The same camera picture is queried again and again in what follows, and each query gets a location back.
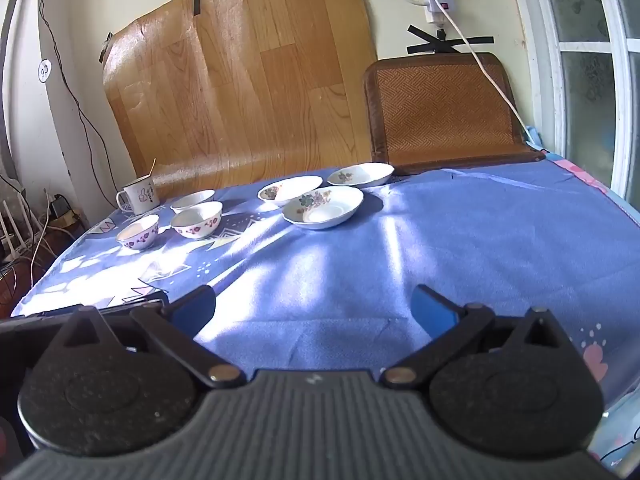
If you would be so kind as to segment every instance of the white wall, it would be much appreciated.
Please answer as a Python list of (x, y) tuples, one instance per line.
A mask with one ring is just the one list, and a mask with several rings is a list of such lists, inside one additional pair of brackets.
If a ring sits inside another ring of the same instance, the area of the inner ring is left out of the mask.
[[(8, 0), (0, 0), (4, 17)], [(56, 135), (47, 88), (38, 80), (41, 58), (38, 0), (18, 0), (4, 67), (4, 110), (16, 170), (36, 211), (46, 208), (43, 188), (76, 204)]]
[[(72, 89), (76, 92), (84, 111), (103, 134), (111, 157), (116, 184), (121, 186), (134, 178), (129, 154), (122, 142), (118, 126), (107, 102), (102, 86), (102, 67), (98, 63), (102, 42), (109, 31), (117, 32), (136, 18), (158, 8), (169, 0), (46, 0), (47, 16), (50, 17), (56, 39), (60, 46), (65, 65), (65, 73)], [(406, 55), (406, 47), (419, 44), (419, 38), (407, 32), (409, 25), (426, 30), (435, 35), (419, 7), (402, 0), (366, 0), (369, 9), (372, 33), (380, 58)], [(518, 16), (515, 0), (456, 0), (457, 9), (453, 17), (468, 36), (494, 36), (494, 45), (479, 46), (478, 50), (493, 52), (505, 65), (511, 79), (516, 104), (527, 123), (533, 122), (529, 65), (524, 34)], [(30, 0), (35, 12), (36, 0)], [(46, 32), (40, 28), (43, 50), (50, 54), (51, 45)], [(456, 36), (447, 27), (450, 38)], [(49, 124), (43, 131), (50, 136), (50, 118), (57, 130), (59, 145), (66, 155), (73, 187), (78, 200), (91, 221), (97, 221), (110, 212), (111, 207), (97, 190), (88, 164), (88, 149), (84, 130), (79, 123), (77, 111), (65, 91), (60, 89), (59, 75), (50, 78), (47, 87), (53, 114), (49, 114)], [(18, 106), (28, 114), (30, 107)], [(106, 160), (102, 146), (96, 135), (90, 131), (94, 148), (94, 159), (98, 177), (105, 192), (111, 190), (110, 177), (106, 171)], [(36, 158), (25, 156), (24, 160)], [(34, 174), (48, 173), (44, 164), (34, 170)]]

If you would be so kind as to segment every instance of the white bowl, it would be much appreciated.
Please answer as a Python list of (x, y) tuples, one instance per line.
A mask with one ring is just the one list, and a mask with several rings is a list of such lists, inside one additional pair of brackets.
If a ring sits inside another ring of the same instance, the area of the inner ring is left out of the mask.
[(382, 162), (365, 162), (334, 171), (327, 182), (332, 186), (381, 186), (394, 172), (394, 167)]
[(264, 186), (258, 192), (258, 198), (267, 204), (286, 206), (291, 200), (309, 193), (322, 184), (322, 177), (315, 175), (295, 176), (287, 180)]
[(156, 240), (159, 221), (158, 215), (143, 216), (120, 231), (116, 240), (123, 247), (143, 251)]
[(213, 234), (222, 218), (222, 202), (196, 204), (178, 213), (171, 220), (178, 234), (192, 240), (200, 240)]
[(176, 214), (181, 213), (185, 209), (190, 208), (193, 205), (201, 204), (202, 202), (208, 202), (213, 198), (215, 191), (212, 189), (205, 189), (203, 191), (197, 191), (195, 193), (191, 193), (190, 195), (183, 196), (176, 200), (171, 209), (174, 210)]
[(282, 215), (305, 229), (327, 229), (351, 218), (363, 200), (355, 187), (323, 187), (289, 202)]

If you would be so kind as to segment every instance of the screw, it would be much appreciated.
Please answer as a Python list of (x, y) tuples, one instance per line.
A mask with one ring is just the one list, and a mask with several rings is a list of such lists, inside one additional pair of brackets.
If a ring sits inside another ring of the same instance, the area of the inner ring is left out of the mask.
[(233, 365), (216, 365), (209, 369), (209, 377), (212, 381), (235, 381), (240, 376), (240, 370)]
[(409, 384), (416, 380), (417, 375), (411, 368), (389, 368), (385, 372), (385, 379), (392, 384)]

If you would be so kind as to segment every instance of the mug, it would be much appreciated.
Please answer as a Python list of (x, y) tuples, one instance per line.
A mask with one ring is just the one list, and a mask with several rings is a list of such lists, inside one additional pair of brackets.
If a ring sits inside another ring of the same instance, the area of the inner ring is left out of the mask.
[(160, 205), (153, 178), (143, 176), (124, 186), (124, 190), (116, 195), (116, 202), (125, 213), (133, 212), (142, 215)]

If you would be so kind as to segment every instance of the wooden panel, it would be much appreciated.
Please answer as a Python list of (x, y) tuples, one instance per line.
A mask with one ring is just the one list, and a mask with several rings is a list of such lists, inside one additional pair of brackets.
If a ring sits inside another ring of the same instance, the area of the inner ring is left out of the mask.
[(247, 0), (262, 52), (295, 43), (285, 0)]
[(200, 3), (193, 16), (173, 0), (112, 40), (104, 87), (137, 174), (157, 158), (173, 196), (368, 159), (362, 0)]
[(355, 143), (344, 85), (309, 91), (314, 123), (320, 143), (320, 166), (349, 166), (355, 157)]
[(364, 96), (365, 70), (376, 60), (363, 0), (325, 0), (342, 79), (351, 110), (358, 162), (371, 160), (369, 119)]

